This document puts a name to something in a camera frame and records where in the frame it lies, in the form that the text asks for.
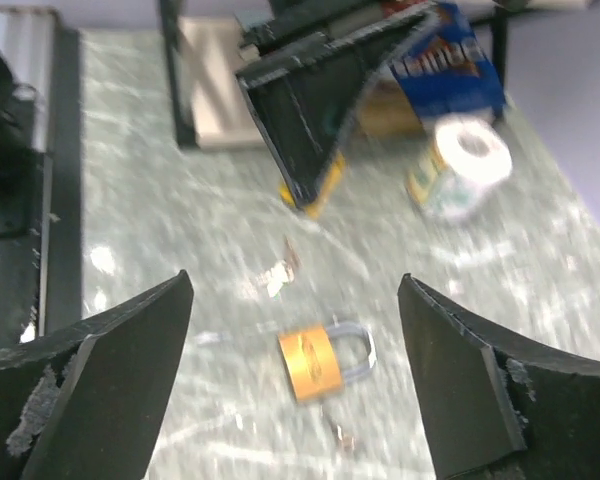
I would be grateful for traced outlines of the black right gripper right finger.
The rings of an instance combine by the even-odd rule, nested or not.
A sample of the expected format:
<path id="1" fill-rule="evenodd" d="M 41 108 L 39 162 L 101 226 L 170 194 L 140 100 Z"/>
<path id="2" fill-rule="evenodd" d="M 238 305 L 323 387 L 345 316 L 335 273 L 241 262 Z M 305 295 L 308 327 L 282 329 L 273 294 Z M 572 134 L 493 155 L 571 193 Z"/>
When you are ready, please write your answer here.
<path id="1" fill-rule="evenodd" d="M 402 331 L 440 479 L 600 479 L 600 361 L 531 340 L 411 275 Z"/>

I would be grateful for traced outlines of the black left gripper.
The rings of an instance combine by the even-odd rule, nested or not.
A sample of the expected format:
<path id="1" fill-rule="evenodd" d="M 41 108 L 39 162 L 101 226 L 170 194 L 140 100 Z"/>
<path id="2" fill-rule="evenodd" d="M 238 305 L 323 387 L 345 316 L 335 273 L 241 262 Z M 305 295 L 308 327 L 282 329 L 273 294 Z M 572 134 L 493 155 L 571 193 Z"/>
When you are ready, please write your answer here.
<path id="1" fill-rule="evenodd" d="M 238 85 L 298 207 L 314 201 L 375 68 L 440 25 L 437 1 L 272 1 L 243 29 Z"/>

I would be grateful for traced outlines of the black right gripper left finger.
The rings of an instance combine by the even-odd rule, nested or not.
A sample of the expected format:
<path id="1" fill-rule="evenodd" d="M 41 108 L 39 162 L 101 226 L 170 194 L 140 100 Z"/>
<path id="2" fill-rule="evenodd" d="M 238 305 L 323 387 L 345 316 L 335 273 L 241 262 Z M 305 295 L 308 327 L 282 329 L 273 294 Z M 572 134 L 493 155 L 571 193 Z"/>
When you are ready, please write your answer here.
<path id="1" fill-rule="evenodd" d="M 189 275 L 0 349 L 0 479 L 141 479 L 190 321 Z"/>

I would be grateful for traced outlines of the yellow padlock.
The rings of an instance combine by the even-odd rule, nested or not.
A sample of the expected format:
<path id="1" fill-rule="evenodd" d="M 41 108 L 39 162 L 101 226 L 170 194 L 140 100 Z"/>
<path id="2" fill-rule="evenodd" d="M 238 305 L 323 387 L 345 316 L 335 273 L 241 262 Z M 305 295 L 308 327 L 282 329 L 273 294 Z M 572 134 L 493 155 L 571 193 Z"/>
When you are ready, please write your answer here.
<path id="1" fill-rule="evenodd" d="M 329 167 L 318 194 L 314 201 L 306 206 L 298 207 L 284 182 L 279 184 L 278 193 L 282 202 L 290 209 L 300 212 L 311 220 L 317 220 L 322 213 L 329 197 L 340 183 L 343 173 L 346 168 L 346 159 L 341 151 L 339 151 L 333 164 Z"/>

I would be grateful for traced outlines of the small silver key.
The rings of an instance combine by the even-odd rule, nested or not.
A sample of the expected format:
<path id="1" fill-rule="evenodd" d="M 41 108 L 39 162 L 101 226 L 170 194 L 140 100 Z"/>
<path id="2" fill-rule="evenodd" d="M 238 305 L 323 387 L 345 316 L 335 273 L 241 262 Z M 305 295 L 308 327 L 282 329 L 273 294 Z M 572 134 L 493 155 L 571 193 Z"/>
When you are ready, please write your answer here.
<path id="1" fill-rule="evenodd" d="M 342 424 L 331 415 L 324 404 L 320 405 L 320 411 L 322 419 L 334 436 L 336 447 L 341 452 L 353 454 L 357 449 L 356 438 L 343 428 Z"/>

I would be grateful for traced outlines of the yellow padlock keys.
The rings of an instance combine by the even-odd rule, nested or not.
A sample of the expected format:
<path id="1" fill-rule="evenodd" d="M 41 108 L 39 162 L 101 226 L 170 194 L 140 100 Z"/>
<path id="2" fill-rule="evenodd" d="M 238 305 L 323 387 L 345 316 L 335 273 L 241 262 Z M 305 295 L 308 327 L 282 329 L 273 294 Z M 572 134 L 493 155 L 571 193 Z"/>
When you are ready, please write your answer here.
<path id="1" fill-rule="evenodd" d="M 272 266 L 254 274 L 249 279 L 249 283 L 245 287 L 247 298 L 259 300 L 263 295 L 275 298 L 285 286 L 295 281 L 300 265 L 300 258 L 292 242 L 285 236 L 282 257 Z"/>

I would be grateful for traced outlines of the large brass padlock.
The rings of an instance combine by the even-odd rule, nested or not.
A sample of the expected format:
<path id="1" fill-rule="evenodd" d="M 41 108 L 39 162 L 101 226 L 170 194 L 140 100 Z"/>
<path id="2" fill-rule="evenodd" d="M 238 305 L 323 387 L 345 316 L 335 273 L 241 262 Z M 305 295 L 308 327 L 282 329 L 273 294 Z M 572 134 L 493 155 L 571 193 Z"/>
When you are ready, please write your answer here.
<path id="1" fill-rule="evenodd" d="M 346 336 L 362 341 L 366 357 L 351 368 L 342 370 L 333 341 Z M 277 340 L 291 391 L 299 403 L 340 391 L 346 384 L 369 375 L 377 362 L 376 345 L 370 329 L 355 322 L 313 326 L 279 334 Z"/>

